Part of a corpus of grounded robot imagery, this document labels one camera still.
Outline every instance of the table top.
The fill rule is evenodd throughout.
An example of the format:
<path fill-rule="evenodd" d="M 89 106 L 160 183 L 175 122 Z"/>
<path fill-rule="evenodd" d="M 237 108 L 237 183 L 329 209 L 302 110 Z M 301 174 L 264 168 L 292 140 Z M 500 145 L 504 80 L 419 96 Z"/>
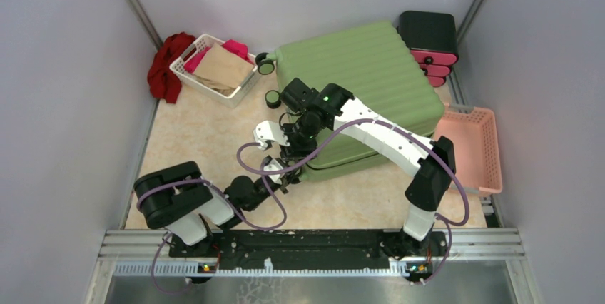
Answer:
<path fill-rule="evenodd" d="M 256 179 L 240 167 L 235 152 L 253 141 L 252 131 L 257 124 L 264 120 L 277 122 L 285 110 L 284 105 L 275 110 L 265 105 L 264 95 L 271 89 L 278 89 L 275 74 L 261 77 L 239 106 L 228 108 L 183 85 L 176 104 L 161 101 L 158 105 L 140 175 L 195 161 L 204 177 L 223 190 L 236 176 Z M 451 101 L 447 86 L 435 91 L 442 101 Z M 256 167 L 268 154 L 278 156 L 279 148 L 250 148 L 243 153 L 243 160 Z M 328 181 L 290 185 L 288 194 L 276 193 L 288 212 L 282 229 L 399 229 L 407 215 L 409 202 L 404 192 L 411 180 L 395 164 L 386 163 Z M 469 194 L 469 204 L 470 219 L 464 227 L 486 228 L 479 197 Z M 464 216 L 460 194 L 447 191 L 438 211 L 460 221 Z M 272 226 L 282 219 L 270 198 L 244 214 L 259 226 Z M 437 221 L 435 227 L 444 228 L 444 224 Z M 126 229 L 147 229 L 143 215 L 136 210 L 134 194 Z M 241 223 L 235 229 L 249 227 Z"/>

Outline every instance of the gray floor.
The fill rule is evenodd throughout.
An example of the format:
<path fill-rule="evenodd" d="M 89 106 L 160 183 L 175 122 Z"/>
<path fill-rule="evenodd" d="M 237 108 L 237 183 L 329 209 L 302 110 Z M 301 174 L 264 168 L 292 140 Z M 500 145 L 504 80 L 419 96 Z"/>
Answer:
<path fill-rule="evenodd" d="M 183 279 L 159 280 L 167 290 Z M 400 278 L 216 278 L 189 293 L 159 293 L 149 277 L 116 277 L 107 300 L 119 303 L 515 303 L 503 262 L 449 262 L 426 287 Z"/>

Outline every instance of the ribbed green surface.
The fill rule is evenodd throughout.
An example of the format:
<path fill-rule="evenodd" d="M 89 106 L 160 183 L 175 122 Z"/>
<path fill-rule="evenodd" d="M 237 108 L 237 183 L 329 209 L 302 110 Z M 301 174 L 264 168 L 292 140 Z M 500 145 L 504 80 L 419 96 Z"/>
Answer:
<path fill-rule="evenodd" d="M 424 136 L 433 133 L 444 112 L 439 96 L 389 22 L 287 44 L 275 54 L 280 90 L 297 77 L 318 91 L 336 83 L 373 111 Z M 317 142 L 322 143 L 330 133 L 321 132 Z M 341 135 L 308 165 L 334 168 L 375 154 L 359 141 Z"/>

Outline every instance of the red cloth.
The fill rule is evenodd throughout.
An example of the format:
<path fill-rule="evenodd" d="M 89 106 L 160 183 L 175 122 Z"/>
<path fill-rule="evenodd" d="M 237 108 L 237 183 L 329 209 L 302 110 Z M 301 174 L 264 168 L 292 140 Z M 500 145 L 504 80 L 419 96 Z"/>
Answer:
<path fill-rule="evenodd" d="M 223 46 L 223 48 L 226 49 L 227 51 L 246 60 L 248 63 L 250 63 L 250 64 L 252 63 L 252 61 L 248 58 L 248 47 L 245 44 L 242 44 L 235 40 L 227 40 L 221 46 Z M 193 58 L 189 59 L 185 63 L 185 71 L 192 74 L 195 71 L 195 69 L 198 67 L 198 65 L 200 64 L 200 61 L 202 61 L 202 58 L 206 55 L 206 53 L 208 52 L 209 49 L 210 49 L 210 47 L 206 47 L 205 49 L 203 49 L 203 51 L 196 54 Z"/>
<path fill-rule="evenodd" d="M 186 33 L 174 34 L 164 41 L 147 73 L 147 83 L 153 97 L 176 103 L 183 85 L 169 67 L 194 41 L 195 37 Z"/>

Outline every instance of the pink plastic basket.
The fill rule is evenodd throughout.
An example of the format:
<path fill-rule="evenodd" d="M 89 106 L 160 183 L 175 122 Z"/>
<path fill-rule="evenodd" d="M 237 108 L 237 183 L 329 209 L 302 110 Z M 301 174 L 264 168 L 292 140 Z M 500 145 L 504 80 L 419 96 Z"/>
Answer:
<path fill-rule="evenodd" d="M 488 196 L 502 192 L 502 172 L 494 112 L 485 108 L 447 104 L 434 139 L 454 143 L 456 176 L 469 193 Z"/>

